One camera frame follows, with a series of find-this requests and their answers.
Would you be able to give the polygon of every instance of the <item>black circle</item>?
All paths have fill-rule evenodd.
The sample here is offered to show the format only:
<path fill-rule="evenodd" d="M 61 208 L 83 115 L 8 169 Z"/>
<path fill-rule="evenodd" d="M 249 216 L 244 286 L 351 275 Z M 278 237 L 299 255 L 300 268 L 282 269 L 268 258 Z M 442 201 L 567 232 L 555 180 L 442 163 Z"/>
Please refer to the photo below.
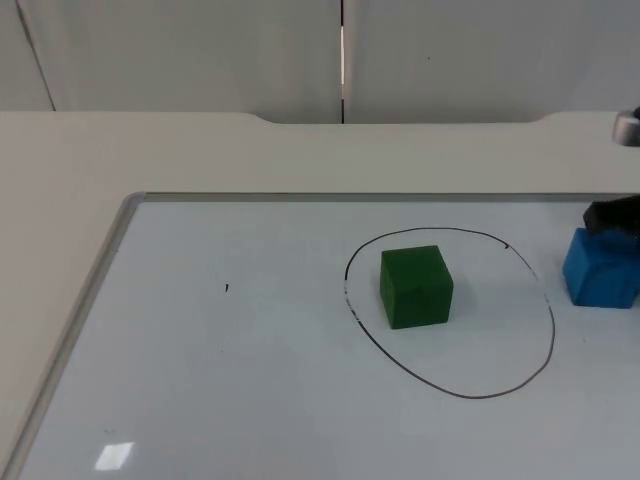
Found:
<path fill-rule="evenodd" d="M 362 245 L 360 245 L 356 249 L 356 251 L 353 253 L 353 255 L 351 255 L 351 258 L 347 262 L 347 266 L 346 266 L 346 268 L 344 270 L 344 299 L 347 302 L 347 307 L 349 307 L 349 311 L 351 312 L 351 315 L 353 315 L 353 318 L 356 320 L 356 322 L 358 323 L 358 325 L 362 329 L 362 332 L 365 334 L 365 336 L 369 340 L 371 340 L 371 342 L 382 353 L 385 354 L 385 356 L 389 360 L 391 360 L 393 363 L 395 363 L 398 367 L 400 367 L 406 373 L 408 373 L 409 375 L 411 375 L 415 379 L 421 381 L 425 385 L 428 385 L 428 386 L 430 386 L 432 388 L 435 388 L 436 390 L 439 390 L 439 391 L 441 391 L 443 393 L 446 393 L 447 395 L 451 395 L 453 397 L 464 398 L 464 399 L 467 399 L 467 400 L 485 400 L 485 399 L 488 399 L 488 398 L 496 398 L 496 397 L 502 397 L 504 395 L 508 395 L 509 393 L 513 393 L 516 390 L 520 390 L 521 388 L 523 388 L 526 385 L 528 385 L 545 368 L 547 368 L 547 365 L 549 365 L 549 362 L 551 361 L 551 357 L 553 356 L 553 348 L 554 348 L 555 342 L 556 342 L 556 319 L 555 319 L 555 316 L 553 314 L 553 309 L 551 308 L 551 303 L 549 302 L 549 298 L 547 297 L 547 294 L 544 291 L 543 291 L 544 300 L 545 300 L 545 302 L 547 304 L 547 308 L 549 310 L 549 317 L 551 318 L 551 342 L 549 343 L 549 350 L 547 352 L 547 356 L 546 356 L 545 360 L 542 362 L 542 365 L 540 365 L 540 367 L 538 367 L 529 377 L 527 377 L 523 382 L 519 383 L 515 387 L 509 388 L 507 390 L 502 390 L 502 391 L 499 391 L 499 392 L 495 392 L 495 393 L 490 393 L 490 394 L 487 394 L 487 395 L 466 395 L 466 394 L 463 394 L 463 393 L 454 392 L 453 390 L 449 390 L 449 389 L 447 389 L 445 387 L 437 385 L 437 384 L 429 381 L 428 379 L 418 375 L 413 370 L 411 370 L 409 367 L 407 367 L 402 362 L 400 362 L 400 360 L 398 360 L 393 355 L 391 355 L 387 350 L 385 350 L 385 348 L 382 345 L 380 345 L 380 343 L 369 332 L 367 327 L 364 326 L 364 324 L 362 323 L 362 321 L 358 317 L 358 314 L 356 313 L 355 309 L 351 305 L 351 301 L 349 300 L 349 269 L 351 268 L 351 264 L 353 263 L 353 261 L 355 260 L 357 255 L 366 246 L 371 245 L 372 243 L 374 243 L 374 242 L 376 242 L 378 240 L 381 240 L 381 239 L 386 238 L 386 237 L 391 237 L 393 235 L 399 235 L 401 233 L 417 232 L 417 231 L 421 231 L 421 230 L 449 230 L 449 231 L 455 231 L 455 232 L 471 233 L 471 234 L 474 234 L 474 235 L 480 235 L 480 236 L 483 236 L 483 237 L 486 237 L 486 238 L 491 238 L 491 239 L 493 239 L 493 240 L 495 240 L 497 242 L 500 242 L 502 245 L 504 245 L 505 249 L 510 249 L 511 251 L 513 251 L 518 256 L 518 258 L 522 261 L 522 263 L 525 264 L 525 266 L 527 267 L 529 272 L 531 272 L 531 275 L 533 275 L 533 278 L 535 278 L 536 282 L 541 283 L 540 279 L 538 278 L 538 275 L 536 274 L 536 272 L 533 269 L 533 267 L 531 267 L 529 262 L 527 262 L 525 260 L 525 258 L 520 254 L 520 252 L 518 252 L 515 248 L 513 248 L 511 245 L 509 245 L 506 241 L 504 241 L 501 238 L 499 238 L 499 237 L 497 237 L 495 235 L 492 235 L 490 233 L 481 232 L 481 231 L 478 231 L 478 230 L 470 230 L 470 229 L 466 229 L 466 228 L 457 228 L 457 227 L 413 227 L 413 228 L 406 228 L 404 230 L 396 230 L 394 232 L 384 233 L 384 234 L 379 235 L 379 236 L 377 236 L 377 237 L 375 237 L 375 238 L 373 238 L 371 240 L 368 240 L 365 243 L 363 243 Z"/>

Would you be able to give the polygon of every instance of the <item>whiteboard frame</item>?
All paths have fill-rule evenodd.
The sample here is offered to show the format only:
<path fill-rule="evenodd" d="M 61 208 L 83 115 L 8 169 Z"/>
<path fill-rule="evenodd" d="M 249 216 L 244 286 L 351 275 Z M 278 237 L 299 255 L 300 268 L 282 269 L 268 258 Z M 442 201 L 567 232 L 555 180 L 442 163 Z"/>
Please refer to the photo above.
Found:
<path fill-rule="evenodd" d="M 76 299 L 0 480 L 18 479 L 75 344 L 133 216 L 145 202 L 591 202 L 624 194 L 358 194 L 136 192 L 127 196 Z"/>

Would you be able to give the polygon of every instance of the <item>blue block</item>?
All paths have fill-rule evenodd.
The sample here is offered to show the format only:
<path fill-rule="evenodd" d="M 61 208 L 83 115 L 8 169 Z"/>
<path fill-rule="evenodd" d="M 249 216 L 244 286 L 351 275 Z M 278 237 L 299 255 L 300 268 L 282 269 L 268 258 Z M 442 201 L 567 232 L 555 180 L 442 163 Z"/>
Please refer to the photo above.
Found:
<path fill-rule="evenodd" d="M 592 236 L 578 228 L 563 273 L 574 305 L 631 308 L 640 292 L 640 248 L 619 232 Z"/>

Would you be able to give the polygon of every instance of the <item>green block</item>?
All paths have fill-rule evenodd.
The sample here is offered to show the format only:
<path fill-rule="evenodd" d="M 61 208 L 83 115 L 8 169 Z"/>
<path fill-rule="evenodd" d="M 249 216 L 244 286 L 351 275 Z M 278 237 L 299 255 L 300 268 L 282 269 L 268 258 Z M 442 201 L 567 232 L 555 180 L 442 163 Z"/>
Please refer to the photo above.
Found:
<path fill-rule="evenodd" d="M 445 323 L 453 280 L 435 246 L 382 252 L 380 296 L 392 329 Z"/>

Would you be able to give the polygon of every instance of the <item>table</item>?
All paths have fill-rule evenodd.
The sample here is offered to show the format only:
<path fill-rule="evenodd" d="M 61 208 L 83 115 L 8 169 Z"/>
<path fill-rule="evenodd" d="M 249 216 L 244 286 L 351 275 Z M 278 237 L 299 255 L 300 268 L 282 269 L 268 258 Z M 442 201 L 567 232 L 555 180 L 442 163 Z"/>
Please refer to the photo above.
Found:
<path fill-rule="evenodd" d="M 638 150 L 610 142 L 614 117 L 298 126 L 244 114 L 0 114 L 3 465 L 132 192 L 637 192 Z"/>

